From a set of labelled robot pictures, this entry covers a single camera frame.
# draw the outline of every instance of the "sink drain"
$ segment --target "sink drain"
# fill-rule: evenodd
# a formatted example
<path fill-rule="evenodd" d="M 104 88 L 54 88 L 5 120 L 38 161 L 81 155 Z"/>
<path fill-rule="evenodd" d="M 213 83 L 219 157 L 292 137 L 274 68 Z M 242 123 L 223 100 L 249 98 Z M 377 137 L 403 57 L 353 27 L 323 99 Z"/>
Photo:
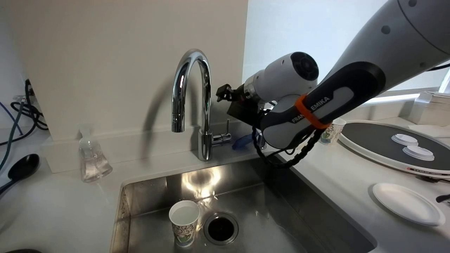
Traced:
<path fill-rule="evenodd" d="M 213 213 L 204 225 L 205 238 L 213 245 L 232 244 L 237 238 L 237 232 L 237 221 L 226 213 Z"/>

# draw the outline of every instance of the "faucet handle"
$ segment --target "faucet handle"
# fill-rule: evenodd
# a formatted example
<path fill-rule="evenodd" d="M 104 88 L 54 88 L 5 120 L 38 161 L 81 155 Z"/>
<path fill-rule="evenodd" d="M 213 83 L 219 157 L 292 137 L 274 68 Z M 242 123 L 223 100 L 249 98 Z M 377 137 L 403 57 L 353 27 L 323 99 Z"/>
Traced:
<path fill-rule="evenodd" d="M 232 141 L 232 135 L 229 133 L 229 120 L 226 120 L 226 128 L 223 134 L 216 134 L 212 135 L 212 145 L 223 145 L 223 144 L 229 144 Z"/>

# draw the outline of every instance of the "orange band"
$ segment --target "orange band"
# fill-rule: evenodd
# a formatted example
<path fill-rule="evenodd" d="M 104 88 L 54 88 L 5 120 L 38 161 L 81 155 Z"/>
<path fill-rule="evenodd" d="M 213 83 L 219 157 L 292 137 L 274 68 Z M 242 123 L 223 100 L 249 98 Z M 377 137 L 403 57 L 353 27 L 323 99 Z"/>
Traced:
<path fill-rule="evenodd" d="M 303 106 L 303 100 L 305 100 L 305 95 L 303 96 L 299 96 L 296 100 L 295 100 L 295 109 L 298 110 L 298 113 L 306 119 L 310 126 L 316 130 L 326 130 L 329 127 L 329 124 L 322 124 L 305 106 Z"/>

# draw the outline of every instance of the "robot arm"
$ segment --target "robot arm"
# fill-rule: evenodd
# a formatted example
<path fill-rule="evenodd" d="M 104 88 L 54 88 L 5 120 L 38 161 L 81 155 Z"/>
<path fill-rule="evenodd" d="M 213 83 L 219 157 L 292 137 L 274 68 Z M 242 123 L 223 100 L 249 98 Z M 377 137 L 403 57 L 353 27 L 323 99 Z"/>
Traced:
<path fill-rule="evenodd" d="M 220 88 L 218 96 L 229 95 L 233 103 L 227 113 L 260 130 L 268 145 L 295 148 L 334 119 L 445 62 L 450 58 L 448 13 L 448 0 L 389 0 L 319 86 L 315 61 L 295 53 L 270 64 L 234 92 Z M 275 106 L 261 113 L 267 102 Z"/>

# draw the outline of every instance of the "chrome faucet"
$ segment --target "chrome faucet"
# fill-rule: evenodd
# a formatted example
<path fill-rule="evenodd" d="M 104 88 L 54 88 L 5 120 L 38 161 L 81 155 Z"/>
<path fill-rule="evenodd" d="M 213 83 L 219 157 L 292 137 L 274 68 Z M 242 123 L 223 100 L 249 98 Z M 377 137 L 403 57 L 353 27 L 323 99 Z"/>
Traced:
<path fill-rule="evenodd" d="M 211 83 L 209 83 L 209 65 L 205 54 L 198 50 L 187 51 L 177 68 L 171 85 L 171 131 L 184 131 L 184 105 L 187 76 L 191 67 L 198 62 L 201 81 L 202 81 L 202 120 L 198 131 L 198 159 L 211 159 L 212 135 L 209 133 L 209 106 L 211 106 Z"/>

